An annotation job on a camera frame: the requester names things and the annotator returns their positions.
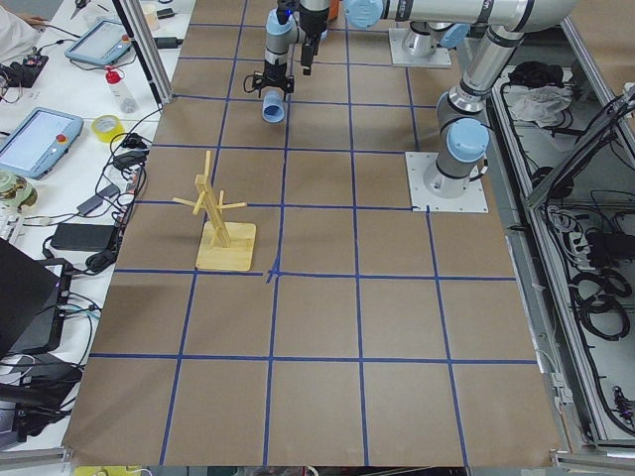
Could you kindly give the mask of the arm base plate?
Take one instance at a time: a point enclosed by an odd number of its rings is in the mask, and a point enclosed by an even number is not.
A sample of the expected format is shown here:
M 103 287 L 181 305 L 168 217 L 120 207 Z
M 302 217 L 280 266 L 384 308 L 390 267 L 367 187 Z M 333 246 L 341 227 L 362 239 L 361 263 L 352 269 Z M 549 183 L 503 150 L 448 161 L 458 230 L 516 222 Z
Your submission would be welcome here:
M 435 152 L 407 152 L 406 171 L 411 207 L 419 212 L 487 213 L 488 206 L 479 170 L 467 178 L 448 178 L 437 168 Z
M 450 68 L 448 49 L 439 47 L 429 33 L 419 34 L 410 29 L 391 28 L 389 45 L 393 66 Z

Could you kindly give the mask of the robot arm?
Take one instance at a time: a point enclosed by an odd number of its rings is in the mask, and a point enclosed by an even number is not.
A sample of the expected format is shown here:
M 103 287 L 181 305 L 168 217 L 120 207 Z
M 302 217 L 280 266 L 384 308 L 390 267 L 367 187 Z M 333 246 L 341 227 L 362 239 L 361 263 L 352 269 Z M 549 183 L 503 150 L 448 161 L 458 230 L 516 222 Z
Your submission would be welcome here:
M 342 10 L 349 24 L 367 29 L 386 17 L 408 22 L 406 28 L 389 30 L 392 64 L 445 68 L 451 65 L 449 51 L 469 33 L 464 23 L 417 20 L 408 1 L 345 1 Z M 279 1 L 266 22 L 264 70 L 254 74 L 265 86 L 291 91 L 294 77 L 287 73 L 289 49 L 301 46 L 301 73 L 312 73 L 314 58 L 326 36 L 330 15 L 328 1 Z
M 460 82 L 440 97 L 437 116 L 444 147 L 423 174 L 425 187 L 442 198 L 462 196 L 470 174 L 483 158 L 489 133 L 476 116 L 515 50 L 528 33 L 546 30 L 561 22 L 574 8 L 573 1 L 346 1 L 346 18 L 364 29 L 391 19 L 424 24 L 430 32 L 435 24 L 443 29 L 484 25 L 479 42 Z M 274 87 L 285 94 L 294 91 L 287 73 L 289 48 L 301 45 L 301 67 L 312 72 L 320 40 L 327 29 L 326 1 L 281 1 L 270 11 L 266 23 L 263 71 L 245 77 L 246 92 Z

